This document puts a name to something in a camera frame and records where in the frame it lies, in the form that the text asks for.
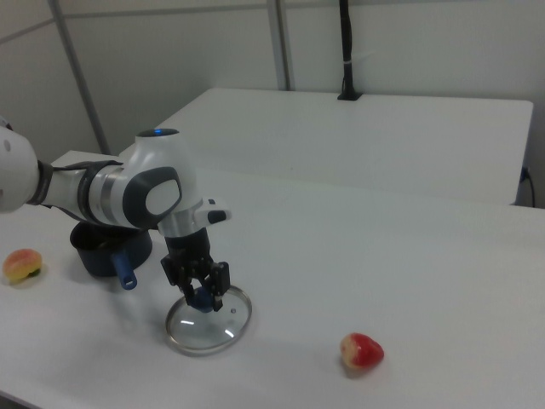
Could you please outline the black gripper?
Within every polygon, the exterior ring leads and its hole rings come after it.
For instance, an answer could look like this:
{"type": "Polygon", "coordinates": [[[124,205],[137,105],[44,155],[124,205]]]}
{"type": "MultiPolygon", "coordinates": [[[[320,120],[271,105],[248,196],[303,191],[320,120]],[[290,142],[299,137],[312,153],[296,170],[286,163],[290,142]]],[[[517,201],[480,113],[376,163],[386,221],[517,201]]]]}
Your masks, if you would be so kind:
{"type": "Polygon", "coordinates": [[[183,293],[186,304],[195,307],[195,289],[191,274],[208,274],[204,280],[209,305],[214,312],[222,306],[222,298],[231,288],[230,267],[227,262],[213,262],[210,256],[209,235],[205,228],[185,237],[165,239],[168,254],[161,265],[172,286],[183,293]]]}

